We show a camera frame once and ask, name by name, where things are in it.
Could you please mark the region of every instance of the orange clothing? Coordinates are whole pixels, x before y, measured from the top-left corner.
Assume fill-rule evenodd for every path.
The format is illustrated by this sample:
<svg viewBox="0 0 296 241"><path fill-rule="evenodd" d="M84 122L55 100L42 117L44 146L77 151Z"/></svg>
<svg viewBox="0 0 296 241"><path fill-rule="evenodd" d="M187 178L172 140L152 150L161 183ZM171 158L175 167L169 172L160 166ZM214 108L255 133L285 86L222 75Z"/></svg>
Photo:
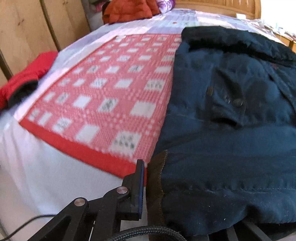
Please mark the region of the orange clothing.
<svg viewBox="0 0 296 241"><path fill-rule="evenodd" d="M112 0L107 6L104 23L124 23L160 14L156 0Z"/></svg>

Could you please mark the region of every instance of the purple floral fabric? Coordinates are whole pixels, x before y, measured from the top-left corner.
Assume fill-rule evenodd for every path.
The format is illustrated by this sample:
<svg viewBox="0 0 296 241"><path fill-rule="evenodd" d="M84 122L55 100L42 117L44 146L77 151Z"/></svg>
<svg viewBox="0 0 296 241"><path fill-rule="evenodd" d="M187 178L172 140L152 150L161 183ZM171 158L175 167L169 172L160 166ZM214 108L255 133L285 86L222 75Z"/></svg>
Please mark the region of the purple floral fabric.
<svg viewBox="0 0 296 241"><path fill-rule="evenodd" d="M156 0L161 13L166 13L175 7L175 0Z"/></svg>

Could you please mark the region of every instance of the wooden wardrobe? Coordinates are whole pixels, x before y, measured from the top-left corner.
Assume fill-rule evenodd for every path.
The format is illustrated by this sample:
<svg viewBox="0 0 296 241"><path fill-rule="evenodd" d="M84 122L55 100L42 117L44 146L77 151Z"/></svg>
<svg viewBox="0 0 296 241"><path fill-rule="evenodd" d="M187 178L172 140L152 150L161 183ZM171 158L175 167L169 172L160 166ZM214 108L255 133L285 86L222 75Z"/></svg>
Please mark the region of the wooden wardrobe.
<svg viewBox="0 0 296 241"><path fill-rule="evenodd" d="M0 0L0 85L89 32L81 0Z"/></svg>

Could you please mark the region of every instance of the wooden headboard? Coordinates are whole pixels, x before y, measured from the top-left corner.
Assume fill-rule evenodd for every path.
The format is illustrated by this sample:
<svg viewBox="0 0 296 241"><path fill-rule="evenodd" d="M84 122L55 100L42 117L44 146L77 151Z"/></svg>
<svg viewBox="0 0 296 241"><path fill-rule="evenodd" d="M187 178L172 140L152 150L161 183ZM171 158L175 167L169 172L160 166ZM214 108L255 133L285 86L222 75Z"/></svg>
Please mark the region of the wooden headboard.
<svg viewBox="0 0 296 241"><path fill-rule="evenodd" d="M261 18L260 0L176 0L175 8L188 8L230 17L242 13L248 19Z"/></svg>

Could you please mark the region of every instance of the bed sheet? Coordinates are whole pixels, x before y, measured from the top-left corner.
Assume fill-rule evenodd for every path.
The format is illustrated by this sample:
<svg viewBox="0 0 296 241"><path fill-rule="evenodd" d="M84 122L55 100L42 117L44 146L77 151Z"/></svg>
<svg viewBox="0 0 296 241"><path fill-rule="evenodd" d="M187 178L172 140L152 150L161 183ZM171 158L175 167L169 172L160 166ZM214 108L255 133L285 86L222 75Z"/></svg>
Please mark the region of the bed sheet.
<svg viewBox="0 0 296 241"><path fill-rule="evenodd" d="M173 9L152 19L104 25L61 51L51 70L39 81L38 89L20 106L1 114L0 218L8 233L32 216L58 213L76 197L83 196L88 200L102 197L120 186L122 181L61 153L22 128L18 120L34 100L73 65L117 35L180 34L184 27L204 25L222 25L260 33L239 19L188 9ZM122 229L146 225L145 208L146 205L141 221L124 221ZM45 222L33 223L12 240L27 240Z"/></svg>

